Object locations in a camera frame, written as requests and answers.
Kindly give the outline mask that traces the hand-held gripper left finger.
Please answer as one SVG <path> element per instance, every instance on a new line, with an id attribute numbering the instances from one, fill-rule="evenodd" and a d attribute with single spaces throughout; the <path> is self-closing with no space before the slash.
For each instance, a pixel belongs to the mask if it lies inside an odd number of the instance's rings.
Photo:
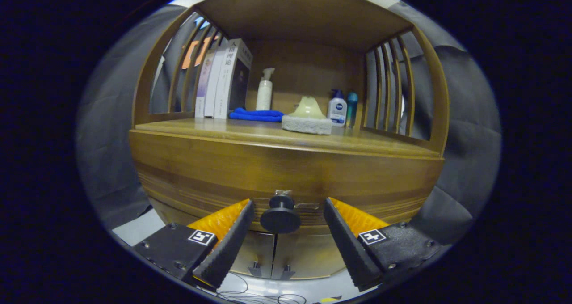
<path id="1" fill-rule="evenodd" d="M 216 290 L 234 264 L 254 214 L 255 205 L 246 199 L 188 225 L 168 223 L 133 249 L 184 283 Z"/>

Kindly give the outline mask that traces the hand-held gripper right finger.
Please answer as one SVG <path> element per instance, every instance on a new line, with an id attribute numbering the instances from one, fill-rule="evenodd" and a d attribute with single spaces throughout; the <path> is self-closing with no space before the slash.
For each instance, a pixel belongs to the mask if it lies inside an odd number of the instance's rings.
<path id="1" fill-rule="evenodd" d="M 441 243 L 407 222 L 390 224 L 335 198 L 325 200 L 324 218 L 360 291 L 397 283 L 442 250 Z"/>

